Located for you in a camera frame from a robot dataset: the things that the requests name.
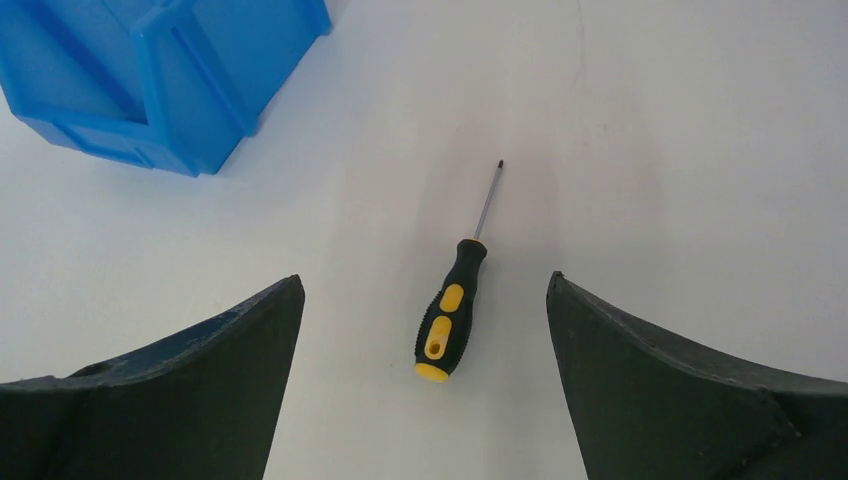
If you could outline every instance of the blue plastic bin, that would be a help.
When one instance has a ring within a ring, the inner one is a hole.
[[[53,144],[214,174],[329,30],[323,0],[0,0],[0,85]]]

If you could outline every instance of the screwdriver handle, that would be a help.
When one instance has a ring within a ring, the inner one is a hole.
[[[487,253],[486,247],[474,239],[456,246],[453,268],[427,308],[415,341],[415,371],[427,380],[447,380],[465,352],[471,334],[477,274]]]

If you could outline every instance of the metal shaft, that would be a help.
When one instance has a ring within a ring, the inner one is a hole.
[[[486,203],[483,204],[483,213],[480,215],[480,221],[477,222],[474,240],[480,239],[480,232],[483,231],[483,223],[486,221],[486,214],[489,213],[489,204],[492,203],[492,194],[495,193],[495,186],[498,184],[498,179],[501,178],[501,172],[503,172],[503,160],[498,162],[498,168],[495,170],[495,178],[492,179],[492,186],[489,187],[489,195],[486,196]]]

